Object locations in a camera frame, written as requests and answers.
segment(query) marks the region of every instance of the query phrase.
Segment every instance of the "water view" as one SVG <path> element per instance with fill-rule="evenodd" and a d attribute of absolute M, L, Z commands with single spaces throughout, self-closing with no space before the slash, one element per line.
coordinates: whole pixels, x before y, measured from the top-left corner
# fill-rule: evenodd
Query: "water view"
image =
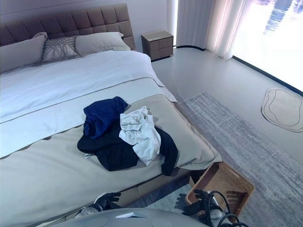
<path fill-rule="evenodd" d="M 233 54 L 303 91 L 303 0 L 253 0 Z"/>

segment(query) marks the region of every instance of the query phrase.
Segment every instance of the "white shirt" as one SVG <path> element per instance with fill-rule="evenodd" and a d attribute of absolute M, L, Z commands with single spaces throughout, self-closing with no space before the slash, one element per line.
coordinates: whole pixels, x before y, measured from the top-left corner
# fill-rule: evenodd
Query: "white shirt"
<path fill-rule="evenodd" d="M 146 106 L 128 114 L 120 114 L 120 125 L 119 137 L 134 145 L 134 152 L 148 166 L 160 152 L 161 138 Z"/>

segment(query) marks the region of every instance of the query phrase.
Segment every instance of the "black clothing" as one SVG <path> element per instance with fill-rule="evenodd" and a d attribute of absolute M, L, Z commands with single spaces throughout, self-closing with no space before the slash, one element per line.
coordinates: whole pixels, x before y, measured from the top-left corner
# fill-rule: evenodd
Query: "black clothing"
<path fill-rule="evenodd" d="M 133 146 L 119 137 L 120 131 L 120 121 L 114 121 L 103 136 L 96 140 L 83 135 L 77 147 L 86 154 L 95 154 L 101 165 L 109 171 L 136 166 L 138 156 Z"/>
<path fill-rule="evenodd" d="M 168 133 L 157 127 L 155 129 L 161 137 L 160 154 L 165 157 L 164 163 L 161 165 L 162 173 L 170 176 L 176 164 L 178 150 L 174 140 Z"/>

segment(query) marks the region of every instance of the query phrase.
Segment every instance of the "decorative pillow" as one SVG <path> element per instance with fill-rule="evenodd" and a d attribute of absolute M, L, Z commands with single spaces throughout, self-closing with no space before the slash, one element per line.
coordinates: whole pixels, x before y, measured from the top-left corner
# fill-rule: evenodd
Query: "decorative pillow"
<path fill-rule="evenodd" d="M 81 55 L 100 51 L 129 51 L 128 45 L 122 40 L 120 32 L 101 32 L 90 35 L 79 35 L 76 38 L 76 49 Z"/>
<path fill-rule="evenodd" d="M 76 37 L 48 39 L 44 45 L 43 63 L 79 57 L 75 48 Z"/>
<path fill-rule="evenodd" d="M 0 73 L 39 63 L 46 39 L 46 32 L 39 32 L 31 39 L 0 47 Z"/>

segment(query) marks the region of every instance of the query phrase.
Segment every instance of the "baseboard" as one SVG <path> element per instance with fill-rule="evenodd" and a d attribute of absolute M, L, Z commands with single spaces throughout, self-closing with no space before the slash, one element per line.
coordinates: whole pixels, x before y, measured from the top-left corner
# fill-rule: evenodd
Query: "baseboard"
<path fill-rule="evenodd" d="M 299 95 L 303 96 L 303 92 L 302 91 L 300 91 L 299 89 L 296 89 L 295 87 L 291 86 L 290 84 L 285 83 L 284 81 L 278 79 L 277 77 L 274 77 L 273 75 L 269 74 L 268 72 L 265 72 L 264 70 L 259 69 L 258 67 L 254 66 L 254 65 L 248 63 L 247 61 L 244 61 L 241 58 L 238 58 L 236 56 L 232 56 L 232 58 L 234 58 L 235 60 L 241 62 L 242 64 L 244 64 L 244 65 L 252 68 L 253 70 L 255 70 L 257 72 L 262 73 L 264 76 L 266 76 L 268 78 L 271 78 L 275 82 L 278 82 L 279 84 L 287 87 L 288 89 L 292 90 L 293 92 L 298 93 Z"/>
<path fill-rule="evenodd" d="M 176 46 L 177 48 L 183 48 L 183 47 L 189 47 L 189 48 L 195 48 L 201 51 L 205 51 L 205 48 L 197 47 L 197 46 L 191 46 L 191 45 L 184 45 L 184 46 Z"/>
<path fill-rule="evenodd" d="M 169 57 L 170 57 L 170 55 L 169 56 L 165 56 L 165 57 L 161 57 L 161 58 L 156 58 L 156 59 L 151 60 L 151 62 L 159 61 L 159 60 L 166 59 L 166 58 L 169 58 Z"/>

